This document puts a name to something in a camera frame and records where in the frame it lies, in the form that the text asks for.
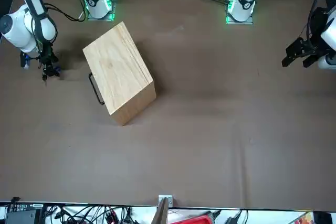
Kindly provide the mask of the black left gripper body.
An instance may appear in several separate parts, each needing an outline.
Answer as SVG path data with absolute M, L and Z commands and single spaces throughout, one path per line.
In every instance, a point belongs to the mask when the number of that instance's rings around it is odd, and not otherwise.
M 317 7 L 312 12 L 310 23 L 308 25 L 310 28 L 310 36 L 306 42 L 306 49 L 309 55 L 324 56 L 330 50 L 327 43 L 321 38 L 321 34 L 324 31 L 328 20 L 326 10 L 326 8 Z

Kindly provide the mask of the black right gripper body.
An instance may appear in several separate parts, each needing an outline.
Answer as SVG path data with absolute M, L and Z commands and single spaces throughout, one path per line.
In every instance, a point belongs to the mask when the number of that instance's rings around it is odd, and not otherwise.
M 46 42 L 42 44 L 42 49 L 37 57 L 40 65 L 43 66 L 53 66 L 58 62 L 58 58 L 55 56 L 53 51 L 53 43 Z

